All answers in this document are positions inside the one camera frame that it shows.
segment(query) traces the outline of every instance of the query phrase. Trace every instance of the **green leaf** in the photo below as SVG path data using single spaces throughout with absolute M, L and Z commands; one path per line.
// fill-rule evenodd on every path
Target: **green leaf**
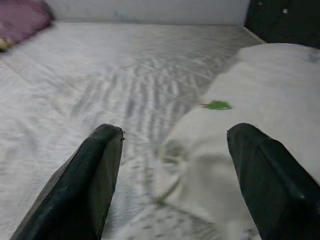
M 211 110 L 228 110 L 232 109 L 232 106 L 226 101 L 212 101 L 208 104 L 208 109 Z

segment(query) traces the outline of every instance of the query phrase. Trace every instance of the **pink pillow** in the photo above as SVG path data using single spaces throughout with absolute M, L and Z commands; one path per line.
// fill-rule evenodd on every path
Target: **pink pillow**
M 51 25 L 48 6 L 41 0 L 0 0 L 0 39 L 17 44 Z

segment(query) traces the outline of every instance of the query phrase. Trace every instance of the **white wall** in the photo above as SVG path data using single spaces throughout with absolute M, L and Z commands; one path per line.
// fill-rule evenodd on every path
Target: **white wall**
M 250 0 L 47 0 L 58 20 L 242 25 Z

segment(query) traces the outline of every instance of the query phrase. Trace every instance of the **white fabric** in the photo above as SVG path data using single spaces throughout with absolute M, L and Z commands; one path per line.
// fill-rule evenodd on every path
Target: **white fabric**
M 216 239 L 153 202 L 155 149 L 226 60 L 258 43 L 237 26 L 59 23 L 1 55 L 0 240 L 101 123 L 126 131 L 102 239 Z
M 196 106 L 164 141 L 155 178 L 158 200 L 207 221 L 226 223 L 231 232 L 253 225 L 227 146 L 227 130 L 238 123 L 252 124 L 281 141 L 320 181 L 318 50 L 293 44 L 244 48 L 201 103 L 213 100 L 227 101 L 233 108 Z

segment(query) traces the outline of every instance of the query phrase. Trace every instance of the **quilted mattress pattern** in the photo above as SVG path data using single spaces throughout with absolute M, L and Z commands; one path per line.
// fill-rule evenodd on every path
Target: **quilted mattress pattern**
M 151 196 L 156 154 L 238 49 L 237 26 L 57 23 L 0 58 L 0 240 L 99 124 L 126 131 L 103 239 L 217 239 Z

